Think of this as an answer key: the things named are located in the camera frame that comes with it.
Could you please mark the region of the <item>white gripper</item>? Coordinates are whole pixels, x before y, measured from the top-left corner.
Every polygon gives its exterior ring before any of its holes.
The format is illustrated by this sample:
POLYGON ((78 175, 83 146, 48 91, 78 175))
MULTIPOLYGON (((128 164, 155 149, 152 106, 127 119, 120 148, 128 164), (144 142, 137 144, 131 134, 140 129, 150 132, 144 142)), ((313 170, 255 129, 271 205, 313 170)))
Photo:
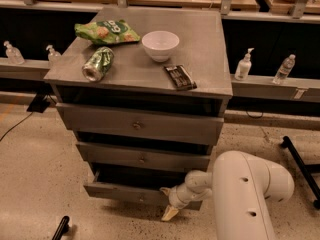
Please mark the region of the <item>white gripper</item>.
POLYGON ((169 198, 169 204, 161 218, 162 221, 170 221, 179 212, 178 209, 185 208, 191 201, 192 193, 185 184, 177 185, 173 188, 161 187, 160 191, 169 198))

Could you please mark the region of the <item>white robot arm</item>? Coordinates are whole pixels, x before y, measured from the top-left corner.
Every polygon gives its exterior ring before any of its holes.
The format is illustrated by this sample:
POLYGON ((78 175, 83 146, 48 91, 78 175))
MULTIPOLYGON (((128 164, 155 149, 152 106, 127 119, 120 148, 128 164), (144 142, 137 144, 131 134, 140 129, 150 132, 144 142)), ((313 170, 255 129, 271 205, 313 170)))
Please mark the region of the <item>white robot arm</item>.
POLYGON ((167 197, 162 219, 171 220, 189 203, 214 201, 217 240, 276 240, 266 202, 285 202, 294 192, 282 165, 241 152, 219 155, 209 172, 192 170, 182 184, 160 189, 167 197))

